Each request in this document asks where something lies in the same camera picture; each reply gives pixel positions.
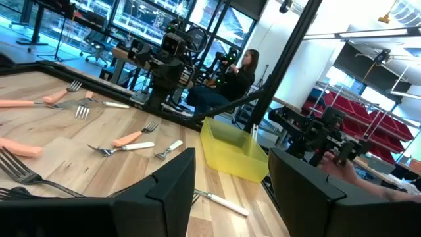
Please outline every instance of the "orange handle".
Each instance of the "orange handle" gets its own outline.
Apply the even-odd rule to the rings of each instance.
[[[42,101],[46,103],[56,103],[61,98],[63,98],[66,94],[67,94],[67,90],[61,90],[57,93],[54,93],[53,95],[43,97]]]
[[[34,105],[33,101],[0,100],[0,107],[28,107]]]
[[[122,147],[122,146],[127,145],[130,142],[136,140],[136,138],[140,137],[140,135],[142,135],[142,132],[140,132],[140,131],[139,132],[134,132],[134,133],[132,133],[130,135],[127,135],[127,136],[125,136],[123,138],[114,140],[112,142],[112,144],[114,146],[116,146],[116,147]]]
[[[87,92],[86,92],[86,94],[85,94],[85,98],[90,98],[90,99],[92,99],[92,97],[93,97],[93,92],[91,92],[91,91],[87,91]]]
[[[0,138],[0,148],[5,147],[11,153],[23,157],[38,157],[42,154],[42,147],[30,147],[22,145],[6,138]]]

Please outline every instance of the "yellow plastic bin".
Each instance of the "yellow plastic bin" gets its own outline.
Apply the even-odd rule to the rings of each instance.
[[[253,182],[269,173],[268,156],[250,134],[207,117],[200,137],[210,168]]]

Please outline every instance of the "black jacket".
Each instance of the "black jacket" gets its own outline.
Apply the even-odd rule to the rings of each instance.
[[[238,74],[225,74],[226,83],[220,87],[220,94],[229,101],[244,97],[247,90],[255,82],[255,75],[247,73],[242,68]]]

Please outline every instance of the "long hair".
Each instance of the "long hair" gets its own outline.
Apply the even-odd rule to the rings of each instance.
[[[254,74],[259,63],[260,53],[256,49],[247,50],[251,55],[251,63],[247,66],[242,66],[245,72]]]

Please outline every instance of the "jeans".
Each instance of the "jeans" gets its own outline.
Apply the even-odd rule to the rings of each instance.
[[[210,111],[212,108],[228,104],[230,101],[220,95],[216,90],[204,86],[195,86],[190,89],[187,104],[195,106],[195,115]]]

